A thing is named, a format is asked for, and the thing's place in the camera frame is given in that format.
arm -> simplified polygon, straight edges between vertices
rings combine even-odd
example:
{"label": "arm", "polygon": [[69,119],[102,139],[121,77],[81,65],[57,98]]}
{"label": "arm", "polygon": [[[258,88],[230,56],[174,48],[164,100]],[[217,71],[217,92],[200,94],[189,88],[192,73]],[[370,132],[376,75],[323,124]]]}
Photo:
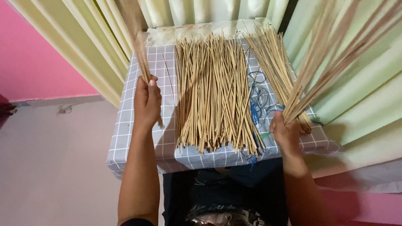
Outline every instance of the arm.
{"label": "arm", "polygon": [[269,128],[282,153],[290,221],[293,226],[336,225],[299,150],[299,128],[296,119],[284,125],[280,111],[275,112]]}
{"label": "arm", "polygon": [[118,223],[132,218],[158,225],[159,176],[156,168],[152,127],[160,116],[161,95],[153,76],[148,86],[139,77],[134,96],[134,125],[123,179],[121,181]]}

person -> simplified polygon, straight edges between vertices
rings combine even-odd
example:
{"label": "person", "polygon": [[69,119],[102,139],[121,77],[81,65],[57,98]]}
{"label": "person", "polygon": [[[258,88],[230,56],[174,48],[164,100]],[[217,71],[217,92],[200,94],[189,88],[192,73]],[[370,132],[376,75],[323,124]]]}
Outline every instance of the person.
{"label": "person", "polygon": [[[152,127],[160,117],[160,89],[137,80],[134,124],[121,181],[118,223],[157,226],[160,185]],[[336,225],[299,150],[299,123],[285,125],[275,112],[269,130],[282,158],[215,169],[163,174],[165,225]]]}

white grid pattern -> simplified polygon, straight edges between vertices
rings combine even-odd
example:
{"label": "white grid pattern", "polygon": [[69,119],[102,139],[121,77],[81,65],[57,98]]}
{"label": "white grid pattern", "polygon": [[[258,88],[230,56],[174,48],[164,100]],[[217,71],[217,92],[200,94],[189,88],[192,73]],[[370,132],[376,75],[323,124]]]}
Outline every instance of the white grid pattern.
{"label": "white grid pattern", "polygon": [[[246,44],[244,42],[242,42],[242,44],[243,48],[246,50]],[[164,55],[167,68],[161,54]],[[198,168],[214,168],[248,164],[249,162],[246,160],[246,151],[244,150],[243,154],[240,152],[235,154],[235,150],[230,146],[223,146],[217,149],[216,152],[212,153],[204,151],[204,155],[199,155],[198,150],[195,147],[180,147],[175,149],[176,125],[174,119],[174,108],[177,103],[177,84],[173,46],[147,47],[147,55],[151,74],[159,78],[158,86],[162,93],[161,116],[164,128],[161,129],[156,124],[152,129],[158,172],[171,173]],[[259,66],[252,53],[246,55],[246,61],[248,62],[248,73],[257,71]],[[169,71],[173,94],[171,93],[172,91],[168,80],[169,77],[166,70]],[[134,122],[133,99],[135,85],[139,76],[140,70],[135,55],[133,54],[131,56],[131,63],[121,96],[117,122],[115,124],[115,132],[112,136],[111,147],[106,160],[107,166],[118,179],[121,179],[127,161],[132,125]],[[256,80],[263,81],[263,75],[257,75]],[[271,104],[275,104],[276,97],[273,94],[268,81],[265,80],[263,85],[265,85],[267,90],[269,90],[268,95]],[[308,110],[308,114],[314,114],[311,108]],[[268,132],[269,122],[272,118],[273,112],[266,115],[265,123],[258,125],[258,127],[260,127],[260,133]],[[258,161],[281,156],[276,143],[271,140],[271,137],[266,137],[263,141],[268,150],[275,151],[270,151],[269,153],[266,153],[266,151],[261,152]],[[318,125],[312,127],[311,134],[303,135],[300,138],[300,147],[304,152],[318,154],[334,154],[340,150],[340,146],[334,141],[328,140],[321,126]]]}

white tile floor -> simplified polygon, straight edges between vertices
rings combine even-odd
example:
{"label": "white tile floor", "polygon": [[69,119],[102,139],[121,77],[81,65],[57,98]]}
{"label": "white tile floor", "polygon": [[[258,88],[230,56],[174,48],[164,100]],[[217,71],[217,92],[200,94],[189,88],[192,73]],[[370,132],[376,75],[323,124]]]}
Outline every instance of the white tile floor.
{"label": "white tile floor", "polygon": [[0,225],[116,225],[120,181],[105,160],[117,109],[57,111],[21,107],[0,129]]}

hand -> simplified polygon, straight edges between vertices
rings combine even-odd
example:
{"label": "hand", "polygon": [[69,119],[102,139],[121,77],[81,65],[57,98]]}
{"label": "hand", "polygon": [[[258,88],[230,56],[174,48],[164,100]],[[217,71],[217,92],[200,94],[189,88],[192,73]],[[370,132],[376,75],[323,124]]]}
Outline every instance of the hand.
{"label": "hand", "polygon": [[160,118],[160,106],[162,95],[160,88],[156,85],[157,77],[147,85],[142,76],[137,79],[134,95],[134,125],[142,129],[152,129]]}
{"label": "hand", "polygon": [[301,154],[299,151],[300,123],[297,119],[285,125],[282,111],[275,111],[269,131],[274,134],[282,154]]}

